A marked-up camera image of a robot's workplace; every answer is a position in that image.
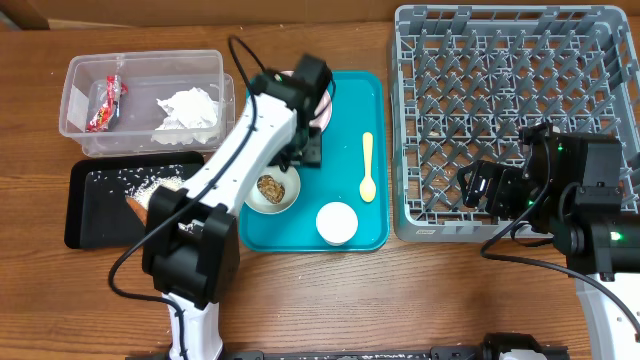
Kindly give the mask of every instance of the brown wall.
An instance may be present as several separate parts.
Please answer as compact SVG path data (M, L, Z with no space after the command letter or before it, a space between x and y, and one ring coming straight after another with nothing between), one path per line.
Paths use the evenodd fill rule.
M210 24L389 21L402 4L516 4L511 0L0 0L28 2L45 19L61 24L171 26ZM602 0L565 0L598 5ZM556 5L554 0L523 4ZM640 2L613 0L628 15L640 15Z

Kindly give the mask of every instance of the clear plastic storage bin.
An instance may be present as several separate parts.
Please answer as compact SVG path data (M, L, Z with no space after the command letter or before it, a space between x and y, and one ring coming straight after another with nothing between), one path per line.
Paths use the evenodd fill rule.
M120 75L128 93L120 98L117 122L108 131L87 132L87 124L106 99L107 76ZM213 127L156 130L166 112L157 99L196 87L219 102ZM169 151L213 151L233 127L233 80L223 72L222 55L215 50L154 51L85 55L69 65L60 104L60 133L82 145L91 157ZM162 144L154 135L208 134L205 143Z

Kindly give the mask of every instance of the red snack wrapper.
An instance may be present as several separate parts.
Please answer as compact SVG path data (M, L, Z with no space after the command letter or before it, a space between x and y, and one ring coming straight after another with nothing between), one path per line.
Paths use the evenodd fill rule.
M129 91L122 83L119 75L107 76L107 99L100 107L100 110L93 116L87 125L88 132L101 132L109 130L109 124L117 118L120 96Z

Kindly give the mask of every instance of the white bowl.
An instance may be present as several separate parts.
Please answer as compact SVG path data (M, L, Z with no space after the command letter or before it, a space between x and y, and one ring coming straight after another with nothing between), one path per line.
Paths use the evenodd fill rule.
M282 201L278 204L272 204L258 190L258 184L256 183L251 188L245 203L254 211L265 215L279 214L287 210L300 195L300 175L298 175L298 171L293 166L289 166L287 172L283 173L278 166L269 166L260 174L260 176L264 175L270 175L284 187Z
M358 215L345 203L330 202L318 212L316 228L329 245L340 246L358 231Z

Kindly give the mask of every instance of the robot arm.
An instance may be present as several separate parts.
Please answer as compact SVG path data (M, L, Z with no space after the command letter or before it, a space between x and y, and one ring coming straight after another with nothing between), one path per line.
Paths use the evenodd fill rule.
M184 328L175 310L169 307L171 360L184 358L181 334L189 360L216 360L220 356L218 302L240 260L236 217L267 165L278 165L283 171L292 164L320 166L322 134L320 129L310 127L309 121L315 118L315 109L330 81L331 71L324 61L308 55L290 77L265 71L251 85L256 109L247 102L234 130L204 167L182 189L174 192L160 187L154 192L149 202L147 232L205 190L240 148L247 131L252 131L215 186L180 219L182 224L199 224L197 229L186 231L175 224L144 245L144 272L153 277L154 288L182 310Z
M594 359L639 357L634 333L640 318L640 216L620 211L620 142L605 135L558 134L546 124L522 129L520 139L530 148L522 168L477 161L460 169L464 204L478 206L486 196L488 213L518 218L535 206L549 180L546 198L525 220L533 231L554 235L552 244L566 256L567 269L603 285L630 310L623 313L602 290L576 280Z

